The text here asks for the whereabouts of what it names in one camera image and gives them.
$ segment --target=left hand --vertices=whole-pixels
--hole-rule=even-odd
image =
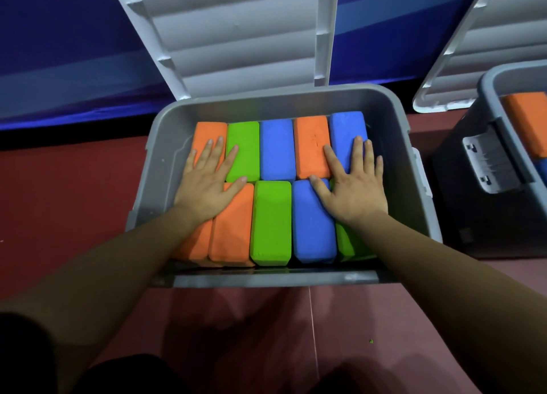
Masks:
[[[220,168],[215,171],[223,144],[224,139],[221,136],[213,149],[213,140],[209,139],[196,166],[194,167],[195,149],[188,155],[184,166],[181,185],[174,198],[174,208],[183,211],[184,216],[189,217],[196,227],[220,214],[247,183],[247,177],[242,176],[224,191],[224,180],[234,164],[239,147],[234,146]]]

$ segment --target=forearm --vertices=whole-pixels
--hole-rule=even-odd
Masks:
[[[521,392],[545,388],[546,298],[387,214],[368,217],[356,230],[476,384]]]
[[[2,301],[51,336],[60,384],[72,384],[132,310],[194,224],[180,210],[128,231],[69,261],[33,287]]]

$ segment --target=right hand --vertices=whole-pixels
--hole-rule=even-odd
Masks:
[[[353,229],[377,212],[387,213],[382,181],[383,159],[379,156],[375,167],[373,143],[367,140],[364,144],[363,158],[363,139],[360,136],[354,139],[349,174],[344,171],[332,148],[324,146],[326,161],[335,181],[332,191],[317,176],[310,176],[310,182],[326,210]]]

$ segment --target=hand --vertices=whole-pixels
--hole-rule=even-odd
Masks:
[[[310,182],[326,210],[338,221],[353,229],[361,221],[378,211],[387,213],[387,200],[383,191],[383,159],[376,160],[371,141],[365,142],[363,159],[363,139],[357,136],[353,141],[351,172],[347,174],[329,145],[324,146],[326,161],[334,177],[332,192],[315,175]]]
[[[183,211],[184,216],[189,217],[195,227],[217,216],[247,183],[247,177],[242,176],[224,191],[224,180],[234,164],[239,147],[236,145],[230,150],[215,172],[223,144],[224,139],[221,136],[211,151],[213,140],[209,139],[195,167],[195,149],[192,149],[186,160],[181,186],[174,197],[174,208]]]

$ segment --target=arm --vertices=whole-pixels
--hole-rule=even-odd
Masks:
[[[483,392],[547,392],[547,298],[494,268],[425,237],[387,214],[381,156],[356,138],[346,174],[325,154],[336,183],[312,184],[397,276]]]
[[[33,287],[0,302],[0,311],[26,316],[50,335],[59,392],[68,392],[131,312],[171,252],[196,227],[220,213],[243,188],[223,183],[237,147],[215,172],[223,139],[209,141],[193,168],[186,162],[174,206],[153,221],[69,261]]]

